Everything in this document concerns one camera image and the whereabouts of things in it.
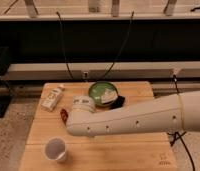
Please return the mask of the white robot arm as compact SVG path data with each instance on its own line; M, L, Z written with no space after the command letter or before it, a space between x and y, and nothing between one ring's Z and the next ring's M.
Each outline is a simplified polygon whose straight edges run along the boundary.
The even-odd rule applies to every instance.
M66 129L74 136L197 131L200 132L200 91L173 94L96 113L93 101L77 96Z

